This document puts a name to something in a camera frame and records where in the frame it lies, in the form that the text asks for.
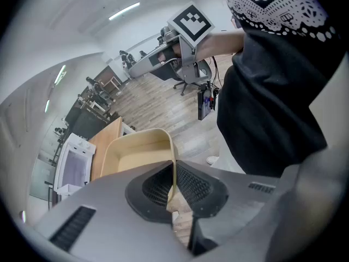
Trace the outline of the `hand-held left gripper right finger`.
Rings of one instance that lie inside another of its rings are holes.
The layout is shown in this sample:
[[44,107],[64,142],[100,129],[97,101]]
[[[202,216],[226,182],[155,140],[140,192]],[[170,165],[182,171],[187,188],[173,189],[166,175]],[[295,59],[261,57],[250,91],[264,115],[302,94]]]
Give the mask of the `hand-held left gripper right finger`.
[[217,246],[261,210],[279,179],[177,162],[177,187],[192,210],[189,246]]

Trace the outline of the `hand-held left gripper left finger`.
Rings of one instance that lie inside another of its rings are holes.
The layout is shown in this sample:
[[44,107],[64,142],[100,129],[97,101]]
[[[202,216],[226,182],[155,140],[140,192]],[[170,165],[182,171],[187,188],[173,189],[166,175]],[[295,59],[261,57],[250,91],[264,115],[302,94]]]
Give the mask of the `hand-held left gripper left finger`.
[[35,226],[35,250],[50,262],[190,262],[165,201],[173,163],[101,177],[68,196]]

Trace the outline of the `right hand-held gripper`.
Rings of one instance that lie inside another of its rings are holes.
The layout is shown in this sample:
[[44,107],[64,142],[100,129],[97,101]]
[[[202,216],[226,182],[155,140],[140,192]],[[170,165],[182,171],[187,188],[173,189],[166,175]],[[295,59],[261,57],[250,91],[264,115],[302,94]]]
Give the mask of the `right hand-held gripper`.
[[167,61],[160,61],[159,55],[172,49],[178,43],[180,47],[180,68],[178,76],[186,83],[197,83],[208,79],[212,73],[209,68],[200,72],[200,63],[196,59],[197,47],[201,41],[215,28],[211,20],[193,2],[175,13],[168,21],[169,31],[166,32],[166,42],[145,55],[130,69],[132,78],[140,77],[164,66]]

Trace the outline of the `white microwave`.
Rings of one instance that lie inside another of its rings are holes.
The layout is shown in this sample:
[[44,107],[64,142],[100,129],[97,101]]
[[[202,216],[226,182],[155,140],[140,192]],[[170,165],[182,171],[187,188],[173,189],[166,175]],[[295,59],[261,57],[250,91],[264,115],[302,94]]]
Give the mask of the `white microwave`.
[[71,133],[59,155],[53,191],[67,197],[90,182],[96,146]]

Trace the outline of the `beige rectangular tray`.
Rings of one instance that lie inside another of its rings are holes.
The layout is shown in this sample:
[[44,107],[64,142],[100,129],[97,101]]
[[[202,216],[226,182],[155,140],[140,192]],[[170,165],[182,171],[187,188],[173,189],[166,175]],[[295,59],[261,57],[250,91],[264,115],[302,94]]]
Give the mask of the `beige rectangular tray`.
[[112,141],[93,188],[101,210],[169,219],[168,195],[176,189],[176,148],[169,134],[154,128]]

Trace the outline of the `person's right forearm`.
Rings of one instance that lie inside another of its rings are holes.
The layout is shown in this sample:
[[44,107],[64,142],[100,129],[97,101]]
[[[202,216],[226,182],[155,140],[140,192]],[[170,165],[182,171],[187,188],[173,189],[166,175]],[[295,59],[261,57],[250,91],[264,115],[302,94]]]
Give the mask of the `person's right forearm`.
[[242,28],[232,32],[210,33],[197,45],[196,60],[237,53],[244,46],[244,37]]

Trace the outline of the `person's right hand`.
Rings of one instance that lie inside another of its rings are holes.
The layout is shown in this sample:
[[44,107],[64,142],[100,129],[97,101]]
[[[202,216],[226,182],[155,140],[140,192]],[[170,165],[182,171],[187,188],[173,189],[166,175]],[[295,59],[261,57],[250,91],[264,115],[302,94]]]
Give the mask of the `person's right hand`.
[[171,59],[181,58],[180,44],[176,43],[171,47],[168,47],[158,54],[158,60],[160,63],[165,63]]

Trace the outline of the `black chair grey headrest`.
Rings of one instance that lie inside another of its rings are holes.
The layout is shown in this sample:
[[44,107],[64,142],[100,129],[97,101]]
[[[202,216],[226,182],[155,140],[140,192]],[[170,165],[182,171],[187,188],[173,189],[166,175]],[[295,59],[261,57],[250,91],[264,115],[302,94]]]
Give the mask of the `black chair grey headrest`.
[[[169,31],[169,28],[166,26],[166,27],[163,27],[160,31],[160,37],[158,38],[158,41],[159,41],[159,46],[162,45],[162,44],[169,44],[166,42],[166,32]],[[205,60],[201,60],[201,61],[198,61],[200,63],[200,72],[204,72],[204,69],[205,68],[209,68],[209,64],[207,63],[207,61]],[[158,78],[162,79],[162,80],[168,80],[168,79],[174,79],[177,81],[177,83],[174,85],[173,88],[177,88],[177,86],[180,86],[182,85],[183,86],[183,89],[181,91],[181,95],[184,94],[184,91],[186,89],[186,87],[188,85],[194,85],[194,86],[197,86],[198,89],[200,87],[201,84],[204,84],[206,83],[207,81],[210,81],[211,80],[211,77],[212,75],[204,80],[204,81],[200,81],[200,82],[197,82],[197,83],[186,83],[182,77],[178,76],[177,74],[177,71],[179,70],[180,68],[180,58],[175,58],[175,59],[172,59],[170,60],[169,62],[167,62],[164,66],[162,66],[161,68],[155,70],[155,71],[152,71],[151,73],[155,76],[157,76]]]

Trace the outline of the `white trousers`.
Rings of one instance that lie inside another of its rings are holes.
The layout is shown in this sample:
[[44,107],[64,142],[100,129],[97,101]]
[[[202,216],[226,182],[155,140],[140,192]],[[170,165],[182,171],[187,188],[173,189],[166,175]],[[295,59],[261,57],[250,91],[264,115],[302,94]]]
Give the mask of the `white trousers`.
[[231,154],[230,149],[222,135],[219,137],[218,157],[218,161],[211,165],[212,168],[245,174],[243,169],[239,166],[239,164]]

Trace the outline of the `black mesh office chair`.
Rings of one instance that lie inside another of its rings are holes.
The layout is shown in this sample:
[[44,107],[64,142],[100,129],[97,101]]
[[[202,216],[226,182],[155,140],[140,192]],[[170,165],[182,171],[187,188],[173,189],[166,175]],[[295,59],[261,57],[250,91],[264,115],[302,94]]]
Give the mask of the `black mesh office chair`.
[[82,110],[71,132],[75,135],[90,140],[107,126],[107,123],[87,110]]

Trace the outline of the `person in black shirt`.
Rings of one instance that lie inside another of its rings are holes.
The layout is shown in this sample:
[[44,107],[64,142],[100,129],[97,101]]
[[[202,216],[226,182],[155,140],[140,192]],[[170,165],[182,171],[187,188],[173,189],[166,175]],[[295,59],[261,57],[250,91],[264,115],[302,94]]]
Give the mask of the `person in black shirt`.
[[226,0],[243,30],[218,128],[247,174],[279,177],[326,148],[309,105],[348,50],[349,0]]

